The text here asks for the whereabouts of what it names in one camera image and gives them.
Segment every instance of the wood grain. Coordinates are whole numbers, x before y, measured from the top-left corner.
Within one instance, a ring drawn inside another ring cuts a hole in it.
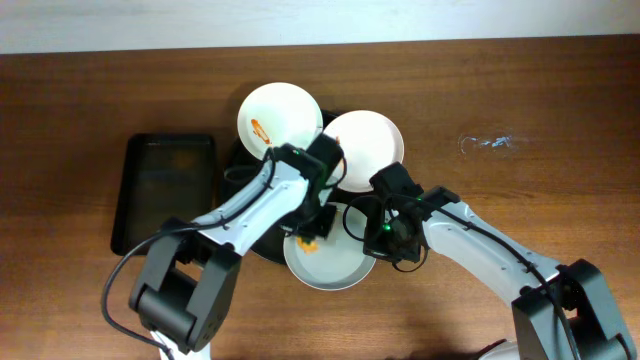
[[[2,357],[158,358],[98,306],[126,141],[201,131],[222,159],[242,100],[270,81],[387,115],[425,188],[446,185],[527,247],[596,264],[640,343],[639,69],[639,36],[1,56]],[[501,135],[511,147],[461,151]],[[495,295],[430,256],[326,293],[249,254],[213,355],[429,358],[514,337]],[[138,330],[126,299],[140,266],[110,301]]]

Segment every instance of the wire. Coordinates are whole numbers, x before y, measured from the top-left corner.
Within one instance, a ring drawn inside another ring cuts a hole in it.
[[[347,176],[347,158],[343,157],[342,158],[342,163],[344,165],[344,171],[342,171],[342,175],[340,176],[340,179],[338,179],[338,181],[336,181],[334,184],[331,185],[326,185],[323,189],[335,189],[338,187],[338,185],[340,185],[340,183],[342,182],[342,180],[344,180],[344,178]]]
[[[460,223],[461,225],[466,226],[470,230],[473,230],[475,232],[478,232],[478,233],[488,237],[489,239],[495,241],[500,246],[502,246],[507,251],[509,251],[516,259],[518,259],[518,261],[520,263],[522,263],[527,268],[527,271],[531,272],[533,274],[533,276],[535,276],[535,278],[538,280],[538,282],[540,282],[540,284],[542,285],[543,289],[546,292],[547,298],[549,299],[549,301],[551,301],[551,304],[553,305],[553,309],[555,310],[556,315],[560,318],[560,322],[562,323],[562,328],[564,329],[565,335],[567,336],[567,341],[569,342],[569,347],[571,348],[571,353],[573,355],[573,358],[576,359],[576,360],[580,360],[581,359],[580,352],[578,350],[578,344],[576,342],[575,337],[573,336],[573,331],[571,330],[571,325],[569,324],[569,320],[567,319],[567,316],[564,314],[564,310],[562,309],[562,306],[560,306],[560,304],[558,303],[558,300],[555,298],[555,296],[553,296],[552,291],[551,291],[551,287],[549,286],[549,283],[547,282],[547,280],[542,276],[542,274],[540,274],[538,269],[536,269],[536,267],[529,260],[527,260],[522,254],[520,254],[511,245],[507,244],[507,242],[502,240],[500,237],[498,237],[498,236],[492,234],[491,232],[489,232],[489,231],[487,231],[487,230],[475,225],[471,221],[466,221],[464,219],[461,219],[460,217],[450,213],[447,210],[442,209],[439,206],[433,205],[433,204],[431,204],[429,202],[426,202],[426,201],[418,200],[418,199],[410,197],[410,196],[405,196],[405,195],[392,195],[392,196],[393,197],[404,198],[404,199],[407,199],[407,200],[412,200],[412,201],[417,202],[417,203],[419,203],[421,205],[425,205],[425,206],[431,208],[432,210],[438,211],[438,212],[442,213],[443,215],[451,218],[452,220]]]
[[[308,217],[305,220],[301,220],[298,223],[296,223],[296,227],[295,229],[292,229],[291,231],[285,231],[284,232],[284,237],[290,237],[290,236],[294,236],[294,235],[298,235],[298,231],[300,230],[300,228],[304,225],[307,225],[308,223],[312,222],[315,218],[314,217]]]
[[[371,239],[375,239],[378,236],[380,236],[380,234],[382,234],[382,226],[378,227],[378,231],[376,231],[376,233],[368,238],[361,238],[359,236],[356,236],[354,233],[351,232],[351,230],[349,230],[349,227],[347,227],[347,213],[349,212],[349,209],[351,209],[353,207],[353,204],[355,204],[356,201],[358,200],[362,200],[362,199],[376,199],[378,200],[378,202],[380,202],[380,205],[382,206],[382,208],[384,209],[384,206],[386,204],[386,200],[382,201],[380,200],[380,198],[376,195],[364,195],[364,196],[360,196],[357,197],[353,200],[351,200],[349,202],[349,204],[347,204],[347,207],[344,209],[344,212],[342,213],[342,227],[344,227],[344,231],[351,236],[352,238],[356,239],[356,240],[360,240],[360,241],[368,241]],[[384,211],[381,213],[381,220],[384,222]]]
[[[245,204],[243,207],[241,207],[238,211],[233,213],[231,216],[229,216],[226,219],[222,218],[222,219],[220,219],[219,221],[216,221],[213,224],[198,225],[198,224],[193,224],[192,223],[192,224],[185,225],[185,226],[179,227],[179,228],[159,231],[156,234],[154,234],[151,237],[149,237],[148,239],[142,241],[136,247],[131,249],[127,254],[125,254],[122,257],[122,259],[120,259],[120,261],[116,264],[115,268],[113,269],[113,271],[111,272],[111,274],[107,278],[107,281],[104,284],[104,288],[102,289],[102,296],[100,297],[100,308],[102,310],[102,316],[107,321],[107,323],[109,325],[111,325],[111,327],[113,327],[114,329],[120,331],[121,333],[123,333],[123,334],[125,334],[127,336],[130,336],[130,337],[132,337],[132,338],[134,338],[136,340],[140,340],[140,341],[144,342],[145,344],[149,344],[149,345],[152,345],[152,346],[155,346],[155,347],[159,348],[162,352],[165,353],[165,355],[167,356],[167,358],[169,360],[174,360],[173,354],[171,353],[171,349],[167,345],[165,345],[165,344],[163,344],[161,342],[155,341],[153,339],[150,339],[150,338],[148,338],[146,336],[140,335],[140,334],[138,334],[138,333],[136,333],[136,332],[134,332],[134,331],[122,326],[121,324],[119,324],[115,320],[113,320],[113,318],[109,314],[109,310],[107,308],[107,300],[108,300],[108,297],[109,297],[109,292],[111,291],[111,286],[113,285],[116,277],[120,273],[120,270],[122,270],[122,268],[129,261],[129,259],[131,259],[134,255],[136,255],[138,252],[140,252],[140,250],[143,249],[144,247],[146,247],[147,245],[151,245],[152,243],[154,243],[158,239],[161,239],[161,238],[163,238],[163,237],[165,237],[167,235],[173,235],[173,234],[179,234],[179,233],[187,233],[187,232],[195,232],[195,231],[213,229],[213,228],[216,228],[216,227],[224,226],[225,224],[228,224],[229,222],[233,221],[235,218],[240,216],[240,214],[245,212],[251,205],[253,205],[253,203],[255,203],[267,191],[267,189],[269,189],[271,181],[273,180],[273,177],[274,177],[275,171],[276,171],[276,158],[275,158],[275,154],[273,152],[273,149],[271,149],[271,148],[269,148],[267,150],[267,153],[265,154],[265,157],[263,159],[263,164],[267,162],[267,159],[271,159],[271,173],[269,174],[269,177],[268,177],[267,181],[265,182],[264,187],[251,200],[249,200],[249,202],[247,202],[247,204]]]
[[[414,271],[416,271],[416,270],[420,269],[420,268],[422,267],[422,265],[424,265],[424,263],[425,263],[425,262],[427,262],[427,248],[426,248],[424,245],[422,245],[422,244],[420,244],[420,246],[424,248],[424,256],[422,257],[422,261],[420,261],[420,264],[418,264],[418,266],[414,267],[414,268],[413,268],[413,269],[411,269],[411,270],[403,270],[403,269],[400,269],[400,268],[398,267],[398,263],[397,263],[397,262],[395,262],[395,263],[391,263],[391,266],[393,266],[393,268],[394,268],[394,269],[396,269],[396,270],[398,270],[398,271],[400,271],[400,272],[403,272],[403,273],[414,272]]]
[[[241,179],[232,179],[230,177],[231,174],[234,174],[238,171],[251,171],[252,174],[249,176],[245,176]],[[232,183],[232,184],[237,184],[237,185],[244,185],[247,182],[249,182],[251,179],[253,179],[258,172],[260,172],[260,167],[258,167],[257,165],[237,165],[237,166],[232,166],[228,169],[226,169],[223,173],[222,173],[222,177]]]

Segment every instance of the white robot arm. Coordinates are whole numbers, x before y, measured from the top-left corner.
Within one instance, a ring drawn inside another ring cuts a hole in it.
[[[175,349],[176,358],[209,357],[208,344],[229,310],[242,256],[267,229],[281,224],[303,230],[299,225],[312,224],[309,220],[327,208],[333,189],[326,186],[327,180],[342,157],[335,142],[320,136],[306,152],[291,146],[275,150],[277,156],[242,191],[194,220],[200,230],[169,234],[149,250],[129,305],[155,339]],[[431,249],[469,270],[512,307],[519,346],[502,344],[484,359],[571,358],[567,329],[549,299],[578,308],[569,331],[582,358],[637,357],[615,301],[593,265],[581,260],[561,266],[526,249],[482,221],[448,190],[425,193],[400,164],[383,169],[371,183],[397,216],[388,224],[369,219],[365,254],[395,264],[405,259],[417,262],[421,246],[425,252]],[[206,228],[220,223],[224,225]],[[304,231],[311,236],[328,233],[318,228]],[[202,266],[200,281],[179,272],[176,260]]]

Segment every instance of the white bowl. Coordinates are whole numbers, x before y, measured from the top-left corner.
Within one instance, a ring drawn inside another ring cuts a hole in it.
[[[400,130],[386,116],[368,110],[351,111],[333,120],[324,133],[340,143],[347,159],[347,176],[338,188],[362,193],[373,190],[369,179],[404,158]],[[344,168],[332,174],[340,178]]]
[[[326,239],[318,238],[318,250],[305,254],[296,243],[296,237],[284,239],[284,257],[291,272],[303,283],[327,291],[349,288],[362,279],[373,268],[376,259],[362,252],[363,243],[344,231],[342,213],[344,204],[333,204],[338,208],[331,231]],[[367,217],[358,209],[350,208],[347,226],[354,235],[363,237]]]
[[[238,134],[258,159],[267,148],[290,143],[307,149],[322,132],[322,113],[304,89],[287,83],[271,83],[255,89],[238,112]]]

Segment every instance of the white wall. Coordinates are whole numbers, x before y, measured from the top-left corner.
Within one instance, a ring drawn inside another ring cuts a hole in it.
[[[640,0],[0,0],[0,53],[640,32]]]

